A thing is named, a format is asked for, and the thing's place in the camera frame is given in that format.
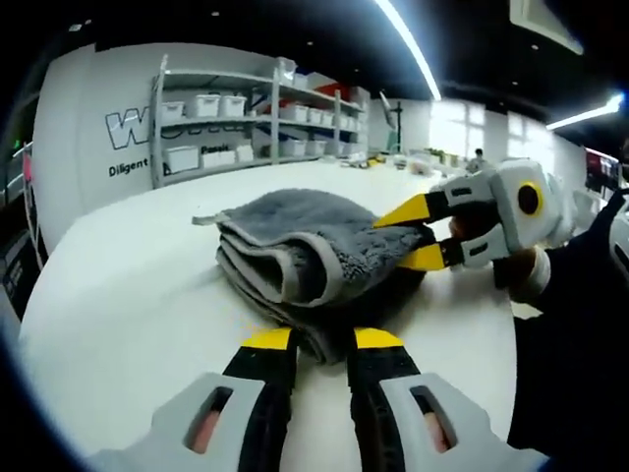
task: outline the white storage bin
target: white storage bin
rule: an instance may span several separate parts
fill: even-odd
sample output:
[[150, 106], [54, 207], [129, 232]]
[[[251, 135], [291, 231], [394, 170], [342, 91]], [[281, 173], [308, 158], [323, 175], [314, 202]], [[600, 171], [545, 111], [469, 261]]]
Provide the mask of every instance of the white storage bin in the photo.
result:
[[224, 118], [239, 118], [245, 116], [245, 96], [223, 95], [220, 98], [218, 115]]
[[341, 115], [339, 119], [339, 126], [341, 130], [347, 130], [347, 115]]
[[313, 125], [321, 124], [321, 110], [317, 108], [309, 108], [308, 109], [308, 122]]
[[203, 168], [216, 167], [220, 165], [220, 152], [207, 152], [201, 155], [203, 161]]
[[308, 122], [308, 107], [303, 105], [288, 105], [279, 110], [279, 116], [285, 120]]
[[224, 150], [220, 153], [221, 165], [232, 165], [236, 163], [236, 152], [234, 150]]
[[308, 89], [308, 76], [304, 74], [295, 74], [293, 78], [293, 86], [297, 89]]
[[197, 95], [188, 102], [186, 116], [189, 118], [201, 118], [205, 116], [218, 116], [219, 94]]
[[236, 155], [239, 162], [251, 162], [254, 160], [254, 149], [251, 146], [238, 146]]
[[279, 144], [280, 153], [285, 157], [302, 157], [306, 155], [306, 141], [288, 140]]
[[321, 111], [321, 125], [334, 126], [334, 113], [331, 111]]
[[161, 104], [161, 119], [164, 123], [181, 120], [183, 116], [183, 101], [165, 101]]
[[356, 118], [352, 116], [348, 116], [347, 117], [347, 130], [356, 131], [356, 123], [357, 123]]
[[343, 155], [351, 155], [360, 152], [360, 146], [358, 143], [343, 143], [341, 153]]
[[[343, 151], [343, 143], [339, 143], [339, 150]], [[336, 145], [334, 141], [328, 141], [325, 145], [325, 153], [328, 155], [336, 155]]]
[[325, 155], [327, 141], [308, 141], [306, 155]]
[[297, 63], [285, 57], [278, 57], [272, 64], [271, 77], [277, 77], [283, 86], [291, 86], [295, 81]]
[[199, 148], [196, 146], [171, 147], [165, 151], [164, 161], [171, 173], [199, 168]]

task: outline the window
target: window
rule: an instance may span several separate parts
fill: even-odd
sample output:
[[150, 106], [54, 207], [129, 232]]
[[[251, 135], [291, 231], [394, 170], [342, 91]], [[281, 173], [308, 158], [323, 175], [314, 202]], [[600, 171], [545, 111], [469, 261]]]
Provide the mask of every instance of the window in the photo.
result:
[[529, 157], [554, 173], [552, 132], [542, 123], [509, 113], [508, 157]]
[[469, 120], [473, 125], [485, 125], [485, 107], [477, 104], [470, 104], [469, 106]]
[[435, 101], [430, 107], [429, 146], [474, 157], [474, 151], [485, 144], [484, 124], [485, 108], [482, 105]]
[[522, 140], [509, 140], [507, 146], [508, 157], [527, 157], [524, 151], [524, 143]]
[[474, 151], [485, 146], [485, 130], [480, 127], [471, 126], [468, 128], [468, 152], [467, 156], [474, 156]]
[[430, 120], [430, 147], [451, 154], [465, 155], [465, 123]]

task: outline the wall logo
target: wall logo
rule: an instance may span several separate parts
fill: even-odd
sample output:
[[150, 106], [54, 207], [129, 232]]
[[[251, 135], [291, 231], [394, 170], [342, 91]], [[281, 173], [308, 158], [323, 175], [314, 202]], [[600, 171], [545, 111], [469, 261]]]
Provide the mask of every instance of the wall logo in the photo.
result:
[[[144, 108], [127, 108], [124, 112], [108, 113], [105, 115], [105, 125], [107, 127], [107, 134], [109, 136], [109, 142], [114, 150], [124, 150], [133, 148], [139, 145], [145, 145], [149, 140], [150, 132], [150, 112], [148, 106]], [[221, 131], [224, 132], [239, 132], [244, 131], [243, 127], [230, 127], [229, 129], [223, 128], [196, 128], [180, 131], [162, 131], [161, 137], [164, 140], [176, 140], [185, 135], [190, 137], [199, 136], [205, 130], [207, 133], [216, 134]], [[213, 152], [218, 150], [227, 150], [228, 147], [223, 146], [201, 146], [201, 153]], [[142, 169], [149, 166], [148, 157], [139, 159], [132, 163], [120, 163], [109, 167], [109, 177], [116, 177], [119, 175], [128, 175], [130, 172]]]

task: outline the yellow circle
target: yellow circle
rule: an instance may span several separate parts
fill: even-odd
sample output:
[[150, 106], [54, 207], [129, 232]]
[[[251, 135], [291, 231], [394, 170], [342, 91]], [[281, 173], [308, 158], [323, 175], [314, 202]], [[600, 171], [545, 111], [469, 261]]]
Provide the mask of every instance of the yellow circle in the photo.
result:
[[540, 188], [540, 186], [535, 183], [535, 182], [524, 182], [520, 188], [518, 189], [518, 197], [520, 194], [520, 191], [522, 191], [522, 189], [525, 188], [529, 188], [529, 189], [533, 189], [533, 191], [535, 192], [535, 195], [538, 199], [538, 206], [536, 207], [535, 211], [532, 213], [526, 213], [525, 211], [522, 210], [522, 208], [520, 207], [520, 210], [526, 214], [527, 216], [531, 217], [531, 218], [535, 218], [536, 216], [538, 216], [541, 212], [542, 212], [542, 208], [543, 208], [543, 194], [542, 194], [542, 189]]

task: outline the white table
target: white table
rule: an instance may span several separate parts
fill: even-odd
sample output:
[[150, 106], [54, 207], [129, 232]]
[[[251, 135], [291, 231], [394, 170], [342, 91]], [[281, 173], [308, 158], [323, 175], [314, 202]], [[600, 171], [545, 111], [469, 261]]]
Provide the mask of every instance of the white table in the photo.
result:
[[[207, 371], [222, 372], [241, 341], [270, 324], [216, 266], [218, 233], [191, 224], [267, 191], [322, 189], [384, 214], [436, 181], [384, 166], [321, 162], [215, 175], [127, 199], [81, 218], [32, 292], [20, 337], [28, 378], [79, 453], [125, 447], [156, 407]], [[435, 225], [446, 237], [447, 221]], [[429, 273], [388, 328], [424, 372], [478, 402], [506, 439], [516, 350], [507, 296], [491, 270]], [[344, 366], [300, 364], [282, 470], [360, 470]]]

